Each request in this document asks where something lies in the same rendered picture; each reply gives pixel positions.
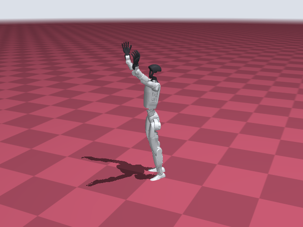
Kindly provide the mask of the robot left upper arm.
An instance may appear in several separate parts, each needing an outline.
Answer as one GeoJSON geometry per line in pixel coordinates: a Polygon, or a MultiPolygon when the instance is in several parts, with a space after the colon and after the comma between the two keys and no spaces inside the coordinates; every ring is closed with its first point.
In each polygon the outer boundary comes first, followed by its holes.
{"type": "Polygon", "coordinates": [[[160,85],[157,84],[157,83],[154,83],[152,81],[149,81],[149,82],[145,82],[143,79],[141,80],[141,83],[143,83],[144,85],[150,87],[153,91],[155,92],[158,92],[159,91],[159,88],[160,88],[160,85]]]}

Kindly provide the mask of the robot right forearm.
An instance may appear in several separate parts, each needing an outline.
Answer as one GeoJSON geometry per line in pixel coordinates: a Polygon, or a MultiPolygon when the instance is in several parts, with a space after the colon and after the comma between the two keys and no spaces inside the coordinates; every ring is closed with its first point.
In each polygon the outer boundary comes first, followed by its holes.
{"type": "Polygon", "coordinates": [[[133,63],[130,61],[130,56],[129,56],[129,55],[126,55],[125,58],[126,58],[126,64],[128,64],[129,69],[130,69],[130,70],[133,70],[133,69],[132,69],[133,63]]]}

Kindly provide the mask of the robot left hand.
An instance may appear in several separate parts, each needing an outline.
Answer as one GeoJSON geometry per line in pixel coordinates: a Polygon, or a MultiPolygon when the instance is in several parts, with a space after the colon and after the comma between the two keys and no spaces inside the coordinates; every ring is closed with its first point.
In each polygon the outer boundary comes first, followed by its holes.
{"type": "Polygon", "coordinates": [[[132,67],[133,70],[135,70],[135,67],[139,66],[138,62],[139,62],[139,59],[140,59],[140,53],[137,50],[136,51],[134,50],[134,52],[133,52],[134,55],[131,53],[131,55],[133,56],[133,59],[134,59],[133,60],[134,63],[133,63],[133,67],[132,67]]]}

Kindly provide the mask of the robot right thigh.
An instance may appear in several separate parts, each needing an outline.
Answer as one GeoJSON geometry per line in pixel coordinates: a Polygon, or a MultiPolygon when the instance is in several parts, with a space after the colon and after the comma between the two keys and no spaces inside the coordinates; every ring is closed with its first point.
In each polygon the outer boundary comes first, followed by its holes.
{"type": "MultiPolygon", "coordinates": [[[[149,136],[149,127],[150,127],[150,122],[148,120],[148,117],[146,117],[146,121],[145,121],[145,131],[146,131],[146,136],[147,139],[149,140],[148,136],[149,136]]],[[[158,141],[158,147],[160,147],[160,142],[158,141]]]]}

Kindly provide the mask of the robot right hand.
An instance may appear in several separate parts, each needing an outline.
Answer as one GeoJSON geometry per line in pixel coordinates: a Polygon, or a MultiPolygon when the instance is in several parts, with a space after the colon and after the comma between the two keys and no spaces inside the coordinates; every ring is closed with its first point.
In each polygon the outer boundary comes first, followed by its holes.
{"type": "MultiPolygon", "coordinates": [[[[132,45],[130,45],[130,48],[129,48],[129,42],[128,42],[128,47],[127,47],[127,43],[125,42],[124,43],[124,47],[123,47],[123,44],[122,44],[122,48],[123,48],[123,51],[124,51],[124,53],[125,53],[125,56],[126,55],[129,55],[130,56],[130,54],[129,54],[129,52],[130,52],[130,50],[131,50],[131,47],[132,47],[132,45]],[[126,46],[125,46],[126,45],[126,46]]],[[[126,59],[126,58],[125,58],[126,59]]]]}

